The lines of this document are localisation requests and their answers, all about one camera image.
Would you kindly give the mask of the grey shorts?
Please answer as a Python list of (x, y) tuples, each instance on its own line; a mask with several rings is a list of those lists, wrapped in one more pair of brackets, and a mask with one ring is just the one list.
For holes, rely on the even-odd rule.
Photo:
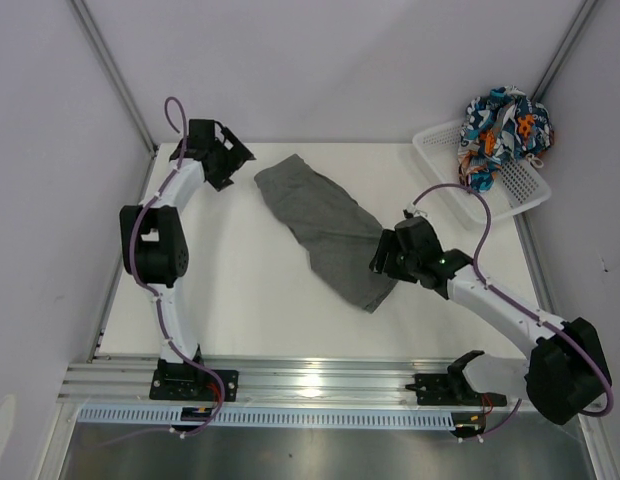
[(260, 171), (254, 182), (306, 251), (313, 273), (350, 305), (374, 313), (396, 286), (369, 269), (382, 234), (377, 219), (297, 154)]

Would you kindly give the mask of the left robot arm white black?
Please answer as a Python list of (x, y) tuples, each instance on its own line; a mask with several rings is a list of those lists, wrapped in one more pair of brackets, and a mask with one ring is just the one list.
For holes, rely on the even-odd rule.
[(172, 388), (187, 400), (206, 390), (207, 376), (191, 366), (200, 351), (185, 313), (183, 278), (190, 254), (181, 213), (204, 185), (220, 192), (254, 154), (225, 125), (212, 119), (188, 121), (155, 192), (119, 212), (124, 268), (154, 305), (162, 337), (160, 359), (186, 364), (175, 371)]

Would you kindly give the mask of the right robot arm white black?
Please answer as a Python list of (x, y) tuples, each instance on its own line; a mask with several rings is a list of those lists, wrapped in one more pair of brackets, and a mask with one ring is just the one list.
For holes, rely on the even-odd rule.
[(446, 380), (454, 401), (469, 403), (481, 393), (512, 396), (558, 425), (589, 414), (599, 397), (606, 399), (599, 415), (613, 407), (611, 376), (595, 327), (583, 318), (566, 321), (507, 293), (481, 273), (476, 259), (444, 250), (426, 218), (414, 216), (383, 230), (369, 268), (469, 310), (521, 352), (521, 359), (467, 355)]

